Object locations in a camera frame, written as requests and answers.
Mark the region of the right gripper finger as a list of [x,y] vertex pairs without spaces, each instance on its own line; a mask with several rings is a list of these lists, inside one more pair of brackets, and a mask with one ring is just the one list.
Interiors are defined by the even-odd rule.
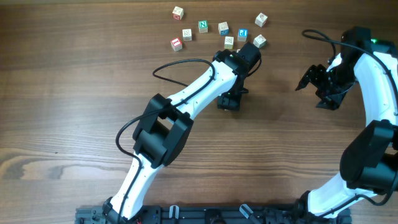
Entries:
[[326,97],[320,100],[320,102],[316,105],[316,108],[321,108],[325,110],[337,110],[340,107],[340,104],[341,100]]
[[295,91],[299,91],[305,88],[309,83],[311,83],[313,86],[317,86],[315,81],[316,77],[317,77],[317,66],[312,65],[308,68],[304,76],[300,79]]

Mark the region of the blue P block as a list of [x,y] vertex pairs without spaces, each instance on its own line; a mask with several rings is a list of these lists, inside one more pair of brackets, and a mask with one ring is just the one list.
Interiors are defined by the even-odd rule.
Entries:
[[239,29],[238,30],[238,41],[245,42],[247,41],[248,30],[247,29]]

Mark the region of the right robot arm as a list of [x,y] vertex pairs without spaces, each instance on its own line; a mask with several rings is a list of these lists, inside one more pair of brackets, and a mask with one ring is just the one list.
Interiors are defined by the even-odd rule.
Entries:
[[347,92],[359,84],[366,114],[366,127],[344,150],[338,173],[318,189],[302,195],[295,204],[295,217],[310,222],[336,219],[360,200],[385,205],[397,191],[397,49],[393,42],[374,39],[364,27],[345,31],[341,40],[319,30],[305,29],[306,38],[328,42],[334,52],[328,67],[312,65],[296,89],[316,87],[318,108],[337,110]]

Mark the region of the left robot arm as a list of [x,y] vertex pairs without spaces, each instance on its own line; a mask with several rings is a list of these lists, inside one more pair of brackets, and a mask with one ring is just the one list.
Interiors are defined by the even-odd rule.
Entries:
[[194,119],[213,100],[222,110],[237,111],[248,90],[244,80],[261,65],[261,53],[252,43],[239,51],[218,51],[208,70],[180,92],[167,98],[153,96],[142,115],[127,122],[116,135],[119,144],[122,133],[136,124],[132,138],[133,158],[130,170],[118,193],[103,204],[103,214],[109,223],[129,223],[137,220],[144,197],[161,168],[170,165],[184,148]]

